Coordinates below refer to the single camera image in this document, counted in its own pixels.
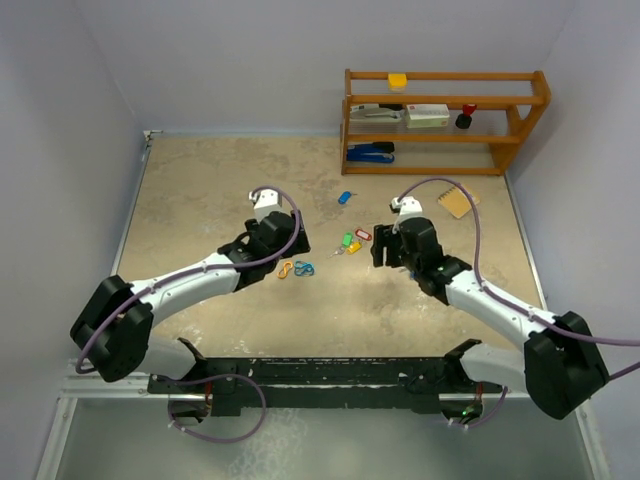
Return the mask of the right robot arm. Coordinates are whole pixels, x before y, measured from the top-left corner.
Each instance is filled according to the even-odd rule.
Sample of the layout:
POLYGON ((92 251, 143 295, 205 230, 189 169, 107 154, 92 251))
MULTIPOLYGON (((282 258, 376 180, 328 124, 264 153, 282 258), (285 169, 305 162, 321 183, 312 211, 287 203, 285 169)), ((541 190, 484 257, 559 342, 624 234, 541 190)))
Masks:
POLYGON ((445 366, 446 383, 467 391, 489 382, 527 394, 548 416, 568 416, 610 381, 587 322, 574 312, 554 314, 494 287, 463 260, 447 255, 432 222, 415 217, 373 229, 375 267, 406 268, 420 290, 465 312, 511 344, 501 350, 469 343, 445 366))

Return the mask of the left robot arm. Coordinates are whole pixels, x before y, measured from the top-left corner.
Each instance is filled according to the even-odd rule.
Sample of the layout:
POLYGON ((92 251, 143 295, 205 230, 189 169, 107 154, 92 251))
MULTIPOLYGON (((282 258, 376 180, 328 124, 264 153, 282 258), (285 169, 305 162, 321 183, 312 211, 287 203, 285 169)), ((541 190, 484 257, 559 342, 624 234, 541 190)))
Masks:
POLYGON ((260 282, 280 259, 310 250, 297 209, 248 220, 245 228, 234 241, 175 272, 135 282, 118 275, 104 279, 70 331, 81 350, 76 372, 98 373, 106 382, 144 372, 170 378, 184 392, 201 388, 203 356, 187 340, 152 339, 152 329, 205 300, 260 282))

